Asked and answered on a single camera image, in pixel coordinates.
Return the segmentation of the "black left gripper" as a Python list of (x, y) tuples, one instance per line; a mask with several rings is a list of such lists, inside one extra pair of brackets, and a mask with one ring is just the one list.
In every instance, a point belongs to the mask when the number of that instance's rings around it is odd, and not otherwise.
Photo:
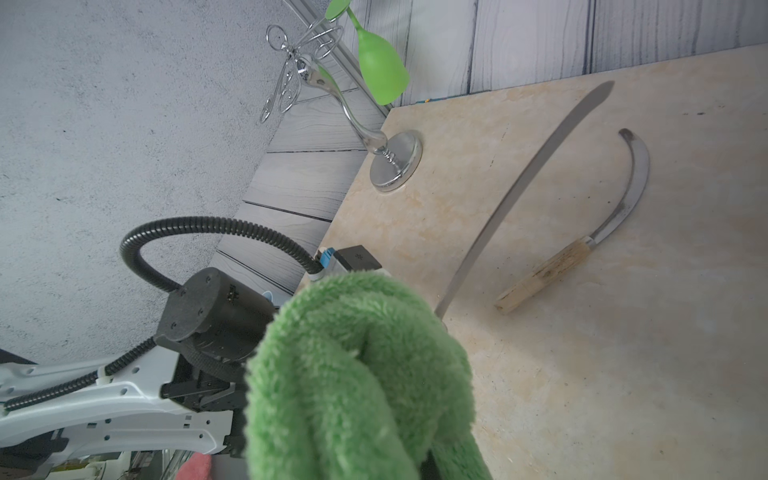
[(163, 399), (195, 412), (246, 405), (245, 366), (278, 308), (228, 274), (209, 267), (169, 295), (154, 340), (179, 354)]

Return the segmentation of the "sickle with wooden handle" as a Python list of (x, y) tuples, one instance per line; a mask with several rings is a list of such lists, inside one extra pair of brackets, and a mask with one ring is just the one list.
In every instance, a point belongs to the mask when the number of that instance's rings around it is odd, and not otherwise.
[(498, 311), (508, 314), (550, 284), (560, 280), (582, 263), (598, 244), (606, 240), (637, 206), (650, 176), (650, 153), (645, 142), (630, 129), (622, 128), (619, 135), (629, 148), (631, 170), (624, 194), (617, 206), (591, 234), (574, 240), (502, 293), (494, 303)]

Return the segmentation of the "green fluffy rag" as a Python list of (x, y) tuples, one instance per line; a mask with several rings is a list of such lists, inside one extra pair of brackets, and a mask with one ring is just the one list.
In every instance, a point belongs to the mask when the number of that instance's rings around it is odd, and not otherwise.
[(373, 272), (283, 305), (246, 367), (253, 479), (487, 479), (472, 369), (416, 292)]

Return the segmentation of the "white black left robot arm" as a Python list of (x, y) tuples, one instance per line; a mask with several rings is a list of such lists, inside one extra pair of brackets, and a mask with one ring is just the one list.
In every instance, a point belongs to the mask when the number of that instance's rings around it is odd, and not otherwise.
[(1, 475), (123, 451), (241, 455), (244, 369), (286, 298), (209, 267), (173, 291), (155, 334), (113, 359), (1, 365)]

